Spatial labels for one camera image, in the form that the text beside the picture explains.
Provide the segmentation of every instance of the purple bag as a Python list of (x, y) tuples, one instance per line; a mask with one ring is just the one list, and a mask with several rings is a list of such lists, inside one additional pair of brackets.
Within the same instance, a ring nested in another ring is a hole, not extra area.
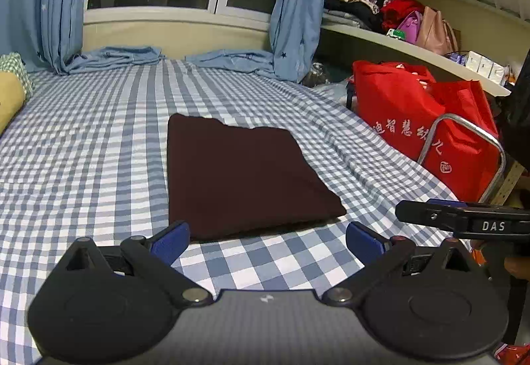
[(418, 11), (412, 11), (401, 22), (398, 30), (405, 32), (405, 40), (410, 44), (415, 44), (418, 39), (423, 16)]

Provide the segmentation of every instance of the blue gripper pad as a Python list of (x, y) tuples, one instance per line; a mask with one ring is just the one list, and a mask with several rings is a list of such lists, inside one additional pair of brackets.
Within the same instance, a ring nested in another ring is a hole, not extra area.
[(378, 259), (390, 247), (390, 242), (357, 221), (346, 228), (346, 246), (364, 265)]
[(190, 227), (187, 223), (172, 224), (147, 241), (150, 243), (149, 251), (171, 265), (190, 245)]
[(433, 203), (435, 205), (446, 205), (446, 206), (454, 206), (455, 208), (464, 208), (467, 206), (465, 202), (460, 201), (443, 201), (442, 199), (429, 199), (427, 203)]

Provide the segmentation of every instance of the green checkered pillow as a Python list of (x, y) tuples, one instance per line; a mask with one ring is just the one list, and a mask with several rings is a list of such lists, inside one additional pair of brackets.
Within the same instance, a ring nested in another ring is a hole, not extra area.
[(24, 93), (26, 95), (26, 103), (33, 96), (33, 91), (35, 89), (33, 83), (27, 75), (27, 70), (24, 67), (22, 62), (22, 57), (19, 53), (11, 53), (7, 55), (0, 56), (0, 71), (14, 73), (20, 83), (24, 87)]

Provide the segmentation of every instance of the blue checkered bedsheet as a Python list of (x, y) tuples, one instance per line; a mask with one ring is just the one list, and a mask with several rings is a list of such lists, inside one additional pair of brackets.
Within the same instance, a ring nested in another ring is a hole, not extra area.
[(394, 206), (405, 198), (453, 198), (449, 189), (354, 113), (300, 85), (169, 60), (33, 78), (34, 97), (0, 137), (2, 365), (39, 358), (26, 310), (75, 238), (113, 245), (168, 225), (166, 137), (173, 113), (289, 130), (348, 210), (327, 226), (192, 244), (174, 267), (214, 294), (234, 287), (322, 294), (361, 267), (345, 247), (351, 220), (421, 245), (446, 236), (397, 222)]

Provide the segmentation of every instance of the folded blue cloth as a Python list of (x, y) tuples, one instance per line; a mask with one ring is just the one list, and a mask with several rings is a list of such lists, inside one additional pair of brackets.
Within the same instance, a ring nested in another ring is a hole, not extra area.
[(74, 56), (67, 73), (83, 73), (122, 68), (128, 65), (156, 64), (165, 58), (160, 48), (152, 46), (107, 46)]
[(259, 49), (220, 49), (206, 54), (187, 55), (187, 62), (201, 68), (218, 68), (237, 72), (254, 72), (267, 78), (281, 79), (274, 73), (272, 53)]

